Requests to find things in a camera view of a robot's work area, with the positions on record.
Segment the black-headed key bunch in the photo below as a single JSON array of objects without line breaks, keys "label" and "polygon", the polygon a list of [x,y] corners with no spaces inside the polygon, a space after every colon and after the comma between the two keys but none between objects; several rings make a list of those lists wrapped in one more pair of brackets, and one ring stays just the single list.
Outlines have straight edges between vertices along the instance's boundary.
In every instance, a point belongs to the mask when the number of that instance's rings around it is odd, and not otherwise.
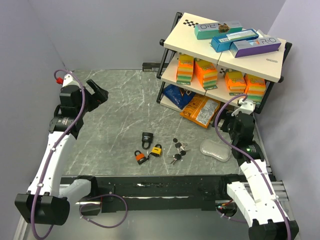
[{"label": "black-headed key bunch", "polygon": [[174,143],[175,148],[177,149],[177,153],[181,156],[185,156],[189,151],[189,149],[186,149],[187,144],[179,142],[177,138],[173,138],[172,141]]}]

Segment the black padlock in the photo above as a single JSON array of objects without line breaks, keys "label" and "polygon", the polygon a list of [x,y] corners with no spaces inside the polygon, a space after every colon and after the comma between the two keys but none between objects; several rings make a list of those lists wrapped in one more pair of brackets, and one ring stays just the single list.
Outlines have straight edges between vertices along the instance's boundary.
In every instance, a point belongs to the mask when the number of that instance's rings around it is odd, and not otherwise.
[{"label": "black padlock", "polygon": [[142,139],[141,139],[142,145],[141,146],[144,150],[147,150],[150,148],[150,146],[153,142],[153,138],[154,138],[153,133],[150,133],[150,132],[143,132],[142,133]]}]

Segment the orange padlock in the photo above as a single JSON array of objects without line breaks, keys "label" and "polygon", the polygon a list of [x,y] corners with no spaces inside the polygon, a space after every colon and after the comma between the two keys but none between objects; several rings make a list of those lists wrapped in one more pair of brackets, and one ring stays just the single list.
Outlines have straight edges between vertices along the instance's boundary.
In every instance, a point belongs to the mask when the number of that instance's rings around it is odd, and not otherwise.
[{"label": "orange padlock", "polygon": [[148,160],[147,157],[140,150],[136,150],[134,152],[134,155],[135,155],[135,159],[139,165],[145,163]]}]

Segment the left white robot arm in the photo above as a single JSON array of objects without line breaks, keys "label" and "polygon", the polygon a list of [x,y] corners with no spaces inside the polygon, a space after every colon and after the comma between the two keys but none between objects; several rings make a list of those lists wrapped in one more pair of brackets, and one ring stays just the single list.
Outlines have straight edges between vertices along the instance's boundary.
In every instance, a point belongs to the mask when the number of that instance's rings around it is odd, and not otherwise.
[{"label": "left white robot arm", "polygon": [[97,179],[89,175],[80,175],[67,188],[60,189],[64,165],[84,124],[84,115],[108,100],[107,90],[91,79],[87,84],[93,93],[80,88],[74,80],[63,83],[40,167],[26,193],[15,198],[16,208],[29,224],[62,226],[76,202],[82,198],[93,201],[99,195]]}]

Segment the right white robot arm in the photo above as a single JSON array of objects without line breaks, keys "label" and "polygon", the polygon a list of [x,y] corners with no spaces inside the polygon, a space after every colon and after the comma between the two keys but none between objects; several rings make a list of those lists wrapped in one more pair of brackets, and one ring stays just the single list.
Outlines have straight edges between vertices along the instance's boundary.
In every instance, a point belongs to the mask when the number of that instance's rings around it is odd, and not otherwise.
[{"label": "right white robot arm", "polygon": [[230,174],[221,179],[218,193],[235,201],[248,224],[251,240],[293,240],[299,226],[280,204],[272,186],[261,147],[254,141],[255,119],[251,114],[223,111],[221,130],[229,134],[231,151],[243,172],[249,189],[240,177]]}]

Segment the black key bunch on table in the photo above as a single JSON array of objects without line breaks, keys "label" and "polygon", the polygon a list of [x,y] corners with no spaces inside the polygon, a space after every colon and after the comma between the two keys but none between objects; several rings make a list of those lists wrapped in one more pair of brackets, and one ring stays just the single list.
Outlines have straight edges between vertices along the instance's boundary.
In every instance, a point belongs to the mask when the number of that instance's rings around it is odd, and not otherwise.
[{"label": "black key bunch on table", "polygon": [[182,156],[181,156],[181,154],[176,153],[175,155],[170,156],[170,158],[172,158],[172,161],[169,164],[174,165],[176,162],[178,162],[182,159]]}]

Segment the clear plastic pouch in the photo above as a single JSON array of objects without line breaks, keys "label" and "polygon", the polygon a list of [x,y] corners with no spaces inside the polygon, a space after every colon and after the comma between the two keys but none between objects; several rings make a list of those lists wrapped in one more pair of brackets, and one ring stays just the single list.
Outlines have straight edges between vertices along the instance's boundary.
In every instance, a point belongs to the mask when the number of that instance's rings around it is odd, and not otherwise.
[{"label": "clear plastic pouch", "polygon": [[220,162],[227,162],[231,157],[231,149],[228,145],[205,139],[200,144],[200,152],[213,157]]}]

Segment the orange Kettle chips bag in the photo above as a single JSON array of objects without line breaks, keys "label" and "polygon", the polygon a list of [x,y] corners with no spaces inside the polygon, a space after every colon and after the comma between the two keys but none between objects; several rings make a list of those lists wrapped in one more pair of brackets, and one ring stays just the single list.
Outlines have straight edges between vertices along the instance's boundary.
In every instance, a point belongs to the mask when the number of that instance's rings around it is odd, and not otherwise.
[{"label": "orange Kettle chips bag", "polygon": [[203,128],[207,128],[220,106],[221,102],[219,100],[196,93],[180,112],[180,115]]}]

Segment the orange sponge pack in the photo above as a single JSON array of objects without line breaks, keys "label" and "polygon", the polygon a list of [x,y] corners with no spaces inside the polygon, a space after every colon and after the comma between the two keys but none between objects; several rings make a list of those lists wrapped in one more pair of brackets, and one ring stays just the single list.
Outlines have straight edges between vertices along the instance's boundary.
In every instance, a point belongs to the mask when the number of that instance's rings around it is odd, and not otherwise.
[{"label": "orange sponge pack", "polygon": [[207,91],[217,88],[218,71],[213,63],[195,58],[193,73],[204,90]]},{"label": "orange sponge pack", "polygon": [[237,70],[228,69],[224,74],[224,81],[230,96],[243,94],[247,87],[242,72]]}]

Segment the black device behind shelf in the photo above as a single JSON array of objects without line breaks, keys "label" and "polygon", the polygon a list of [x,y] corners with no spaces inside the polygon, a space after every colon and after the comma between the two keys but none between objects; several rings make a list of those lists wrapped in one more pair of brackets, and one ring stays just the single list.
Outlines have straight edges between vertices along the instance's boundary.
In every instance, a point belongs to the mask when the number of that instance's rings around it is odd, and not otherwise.
[{"label": "black device behind shelf", "polygon": [[143,72],[158,72],[160,63],[157,62],[143,62],[142,71]]}]

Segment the three-tier shelf rack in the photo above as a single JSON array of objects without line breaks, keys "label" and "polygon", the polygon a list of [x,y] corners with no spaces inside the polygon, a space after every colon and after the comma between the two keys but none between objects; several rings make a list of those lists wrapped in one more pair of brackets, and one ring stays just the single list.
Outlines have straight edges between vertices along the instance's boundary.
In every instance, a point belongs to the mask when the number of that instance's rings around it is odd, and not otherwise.
[{"label": "three-tier shelf rack", "polygon": [[169,36],[160,40],[160,45],[164,47],[164,53],[156,77],[161,80],[162,84],[156,101],[163,105],[168,100],[167,97],[163,96],[163,90],[165,84],[177,84],[176,74],[179,54],[183,53],[213,63],[217,68],[218,76],[216,89],[205,90],[195,76],[189,85],[183,84],[181,87],[223,103],[231,98],[223,77],[227,69],[265,79],[267,83],[266,92],[261,103],[254,110],[255,113],[260,114],[274,84],[281,83],[284,80],[281,75],[282,67],[292,48],[292,43],[283,39],[279,49],[275,52],[235,58],[230,51],[215,52],[208,39],[196,39],[194,34],[195,24],[205,23],[211,23],[211,19],[187,12],[177,12],[175,14]]}]

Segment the yellow padlock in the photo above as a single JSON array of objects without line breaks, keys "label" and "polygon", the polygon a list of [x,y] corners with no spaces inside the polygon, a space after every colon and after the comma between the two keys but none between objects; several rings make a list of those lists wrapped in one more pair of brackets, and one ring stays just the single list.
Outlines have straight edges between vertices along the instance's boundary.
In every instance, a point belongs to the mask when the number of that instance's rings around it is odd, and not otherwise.
[{"label": "yellow padlock", "polygon": [[150,152],[150,155],[154,156],[154,157],[160,157],[162,155],[162,145],[161,144],[156,144],[151,152]]}]

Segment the blue box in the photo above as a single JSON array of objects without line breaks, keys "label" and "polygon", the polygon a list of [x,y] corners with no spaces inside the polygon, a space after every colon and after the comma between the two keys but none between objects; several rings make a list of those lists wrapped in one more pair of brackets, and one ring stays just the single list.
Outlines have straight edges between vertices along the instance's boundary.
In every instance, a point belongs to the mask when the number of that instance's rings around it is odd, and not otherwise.
[{"label": "blue box", "polygon": [[259,34],[251,28],[238,32],[214,36],[210,42],[210,45],[217,53],[220,53],[229,50],[233,42],[255,40],[258,37]]}]

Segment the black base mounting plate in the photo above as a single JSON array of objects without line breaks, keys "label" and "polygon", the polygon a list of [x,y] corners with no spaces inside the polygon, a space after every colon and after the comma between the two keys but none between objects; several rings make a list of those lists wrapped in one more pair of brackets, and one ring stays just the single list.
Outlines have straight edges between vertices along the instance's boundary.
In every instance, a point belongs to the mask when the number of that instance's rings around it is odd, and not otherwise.
[{"label": "black base mounting plate", "polygon": [[227,184],[246,182],[244,175],[98,176],[98,190],[81,201],[99,203],[103,213],[117,211],[214,211],[229,200]]}]

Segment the teal R+O box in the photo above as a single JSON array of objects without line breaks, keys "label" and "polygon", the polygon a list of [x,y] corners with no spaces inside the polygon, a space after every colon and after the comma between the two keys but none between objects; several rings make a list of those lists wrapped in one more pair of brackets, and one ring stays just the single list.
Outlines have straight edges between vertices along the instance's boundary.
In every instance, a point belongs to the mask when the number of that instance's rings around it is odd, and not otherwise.
[{"label": "teal R+O box", "polygon": [[242,29],[243,26],[239,21],[200,23],[195,26],[194,34],[197,40],[206,40],[215,36],[240,32]]}]

